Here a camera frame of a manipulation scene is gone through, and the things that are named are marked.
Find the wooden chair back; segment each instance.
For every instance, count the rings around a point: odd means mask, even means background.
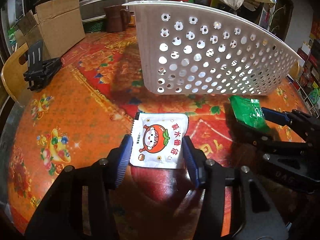
[[[8,58],[1,71],[4,88],[14,101],[17,101],[21,92],[28,85],[23,78],[23,73],[28,70],[28,61],[23,65],[19,62],[19,58],[27,51],[28,45],[25,43]]]

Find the round table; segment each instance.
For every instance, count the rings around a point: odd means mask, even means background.
[[[223,166],[250,165],[231,150],[226,125],[227,95],[156,95],[143,85],[136,31],[91,33],[62,57],[63,67],[25,108],[16,103],[1,137],[1,201],[24,232],[39,202],[68,164],[90,166],[130,134],[136,112],[185,113],[187,135],[196,148]],[[260,105],[278,111],[308,112],[284,79]],[[268,123],[282,140],[302,141],[290,128]],[[52,139],[63,144],[53,147]],[[192,239],[203,191],[195,190],[185,169],[129,165],[110,201],[122,239]],[[222,234],[229,231],[230,193],[226,189]]]

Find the smiley face drawing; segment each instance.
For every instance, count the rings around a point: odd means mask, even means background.
[[[143,126],[146,129],[143,135],[143,148],[139,152],[147,151],[149,153],[158,153],[167,146],[170,139],[168,130],[162,125],[154,124]]]

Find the metal screw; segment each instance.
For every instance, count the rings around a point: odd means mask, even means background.
[[[270,159],[270,154],[265,153],[265,154],[263,155],[263,158],[266,159],[266,160],[269,160],[269,159]]]
[[[100,165],[107,165],[108,164],[108,160],[106,158],[102,158],[99,160],[99,164]]]
[[[241,167],[241,170],[242,170],[243,172],[245,172],[245,173],[247,173],[247,172],[250,171],[250,169],[249,169],[248,166],[242,166],[242,167]]]
[[[214,165],[216,162],[213,159],[206,159],[205,160],[205,164],[207,164],[208,166],[212,166]]]
[[[64,168],[64,171],[65,172],[69,172],[69,171],[72,171],[73,170],[73,167],[71,165],[68,165]]]

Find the basket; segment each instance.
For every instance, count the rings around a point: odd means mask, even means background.
[[[83,29],[85,33],[94,33],[94,32],[100,32],[104,29],[104,23],[105,19],[94,21],[94,22],[88,22],[83,24]]]
[[[300,57],[233,14],[174,1],[134,1],[143,81],[156,94],[267,95]]]

